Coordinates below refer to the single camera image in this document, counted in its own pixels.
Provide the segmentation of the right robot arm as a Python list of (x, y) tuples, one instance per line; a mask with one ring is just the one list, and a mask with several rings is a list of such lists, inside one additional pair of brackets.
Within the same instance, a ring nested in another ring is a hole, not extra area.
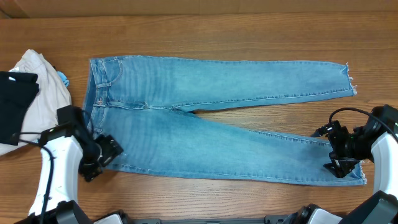
[(314, 132), (326, 136), (332, 146), (324, 167), (335, 177), (346, 177), (362, 161), (373, 164), (373, 193), (358, 207), (339, 216), (315, 204), (286, 216), (283, 223), (367, 224), (397, 223), (397, 109), (377, 106), (366, 114), (366, 124), (349, 132), (332, 116)]

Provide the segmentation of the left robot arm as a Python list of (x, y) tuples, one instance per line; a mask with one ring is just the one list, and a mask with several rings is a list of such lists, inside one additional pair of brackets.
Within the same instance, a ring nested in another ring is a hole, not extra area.
[(68, 105), (57, 110), (58, 126), (42, 131), (39, 186), (22, 223), (91, 223), (78, 205), (78, 178), (91, 182), (123, 153), (111, 135), (95, 137), (87, 128), (85, 112)]

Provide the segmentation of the light blue denim jeans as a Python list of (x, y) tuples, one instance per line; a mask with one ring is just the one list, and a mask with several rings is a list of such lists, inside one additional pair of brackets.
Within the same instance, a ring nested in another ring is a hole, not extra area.
[(197, 110), (282, 105), (353, 96), (347, 65), (322, 61), (220, 61), (125, 55), (90, 60), (86, 124), (122, 153), (109, 169), (194, 179), (364, 185), (360, 165), (325, 169), (328, 141), (242, 129)]

